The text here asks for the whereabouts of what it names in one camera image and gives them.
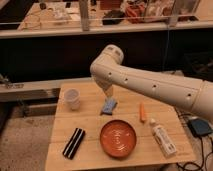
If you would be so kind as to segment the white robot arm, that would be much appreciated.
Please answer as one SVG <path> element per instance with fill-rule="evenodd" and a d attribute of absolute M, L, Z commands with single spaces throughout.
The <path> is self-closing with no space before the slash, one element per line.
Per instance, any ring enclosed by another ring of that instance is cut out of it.
<path fill-rule="evenodd" d="M 213 82 L 122 66 L 124 54 L 107 45 L 90 65 L 106 92 L 113 84 L 195 114 L 213 124 Z"/>

